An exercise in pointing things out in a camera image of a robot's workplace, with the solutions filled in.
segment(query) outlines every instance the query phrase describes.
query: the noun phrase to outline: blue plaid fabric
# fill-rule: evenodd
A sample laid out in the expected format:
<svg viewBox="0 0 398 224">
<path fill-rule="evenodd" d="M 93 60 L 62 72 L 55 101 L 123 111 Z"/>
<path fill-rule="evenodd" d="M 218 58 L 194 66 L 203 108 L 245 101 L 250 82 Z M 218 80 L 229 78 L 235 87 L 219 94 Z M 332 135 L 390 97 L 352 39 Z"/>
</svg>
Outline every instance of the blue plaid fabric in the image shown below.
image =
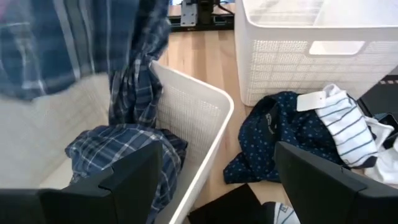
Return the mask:
<svg viewBox="0 0 398 224">
<path fill-rule="evenodd" d="M 65 150 L 71 183 L 152 141 L 163 166 L 148 223 L 172 199 L 187 143 L 155 129 L 162 94 L 149 69 L 167 45 L 168 0 L 3 0 L 0 4 L 0 93 L 32 100 L 95 73 L 109 75 L 109 126 L 81 133 Z"/>
</svg>

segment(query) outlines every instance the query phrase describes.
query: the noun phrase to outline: clothes pile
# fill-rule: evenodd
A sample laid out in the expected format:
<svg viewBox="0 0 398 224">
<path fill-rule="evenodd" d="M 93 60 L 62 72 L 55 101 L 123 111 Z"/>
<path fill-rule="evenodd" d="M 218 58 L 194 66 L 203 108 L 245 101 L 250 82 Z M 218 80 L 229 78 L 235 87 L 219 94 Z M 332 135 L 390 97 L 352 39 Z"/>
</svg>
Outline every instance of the clothes pile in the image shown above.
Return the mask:
<svg viewBox="0 0 398 224">
<path fill-rule="evenodd" d="M 168 8 L 161 0 L 13 0 L 0 12 L 2 95 L 30 101 L 90 75 L 109 76 L 109 125 L 81 133 L 65 150 L 71 183 L 153 141 L 162 143 L 162 175 L 147 223 L 171 201 L 187 148 L 155 128 L 162 85 L 149 66 L 167 45 Z"/>
<path fill-rule="evenodd" d="M 392 167 L 392 161 L 397 161 L 391 159 L 391 154 L 398 153 L 398 144 L 396 149 L 381 151 L 394 128 L 364 116 L 354 99 L 336 85 L 324 87 L 323 92 L 324 105 L 306 111 L 297 111 L 299 95 L 291 91 L 260 100 L 241 126 L 238 139 L 242 152 L 224 169 L 224 181 L 280 182 L 274 162 L 277 141 L 350 169 L 366 169 L 365 174 L 370 177 L 380 174 L 379 169 L 385 170 L 384 175 L 391 170 L 397 174 L 398 163 L 390 170 L 385 167 Z"/>
</svg>

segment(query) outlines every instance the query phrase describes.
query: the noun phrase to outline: white plastic basket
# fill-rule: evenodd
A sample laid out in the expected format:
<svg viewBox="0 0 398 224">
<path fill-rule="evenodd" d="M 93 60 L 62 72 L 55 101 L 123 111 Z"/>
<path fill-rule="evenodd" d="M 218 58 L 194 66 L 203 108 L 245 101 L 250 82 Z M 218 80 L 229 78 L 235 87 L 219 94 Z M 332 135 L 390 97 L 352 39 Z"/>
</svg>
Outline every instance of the white plastic basket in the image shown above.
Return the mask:
<svg viewBox="0 0 398 224">
<path fill-rule="evenodd" d="M 336 83 L 359 98 L 398 65 L 398 1 L 239 0 L 241 99 Z"/>
<path fill-rule="evenodd" d="M 156 223 L 181 223 L 200 193 L 233 112 L 222 90 L 152 62 L 164 93 L 158 126 L 188 141 L 187 157 L 171 203 Z M 64 149 L 82 131 L 107 123 L 108 78 L 84 80 L 55 96 L 31 104 L 2 101 L 0 187 L 61 189 L 72 177 Z"/>
</svg>

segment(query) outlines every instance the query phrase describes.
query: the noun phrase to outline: light wood floor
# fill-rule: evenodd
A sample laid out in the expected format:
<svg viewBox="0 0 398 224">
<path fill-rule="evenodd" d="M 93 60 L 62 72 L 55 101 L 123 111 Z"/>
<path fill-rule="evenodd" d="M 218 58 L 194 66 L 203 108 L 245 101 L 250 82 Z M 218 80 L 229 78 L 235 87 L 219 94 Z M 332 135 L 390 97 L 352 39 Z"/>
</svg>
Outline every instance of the light wood floor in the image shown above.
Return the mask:
<svg viewBox="0 0 398 224">
<path fill-rule="evenodd" d="M 196 208 L 240 186 L 226 185 L 223 180 L 223 169 L 241 151 L 238 132 L 251 110 L 240 99 L 234 46 L 233 31 L 173 33 L 170 35 L 169 47 L 160 59 L 163 65 L 225 90 L 235 104 L 210 177 L 195 203 Z M 289 201 L 280 184 L 263 181 L 252 183 L 250 187 L 261 203 Z"/>
</svg>

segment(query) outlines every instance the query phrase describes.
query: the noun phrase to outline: white laundry basket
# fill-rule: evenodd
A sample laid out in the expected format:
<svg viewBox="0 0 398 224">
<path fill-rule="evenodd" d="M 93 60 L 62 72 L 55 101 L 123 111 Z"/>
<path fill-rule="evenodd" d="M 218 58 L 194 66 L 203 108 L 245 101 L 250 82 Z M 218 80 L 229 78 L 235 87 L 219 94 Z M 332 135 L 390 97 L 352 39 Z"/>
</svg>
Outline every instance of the white laundry basket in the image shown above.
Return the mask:
<svg viewBox="0 0 398 224">
<path fill-rule="evenodd" d="M 397 0 L 238 0 L 241 99 L 336 83 L 359 98 L 398 65 Z"/>
<path fill-rule="evenodd" d="M 155 222 L 181 223 L 210 173 L 234 105 L 213 86 L 157 62 L 151 69 L 164 85 L 159 127 L 188 141 L 176 193 Z M 91 77 L 29 104 L 2 100 L 0 187 L 66 187 L 72 163 L 64 149 L 82 131 L 106 124 L 108 105 L 107 76 Z"/>
</svg>

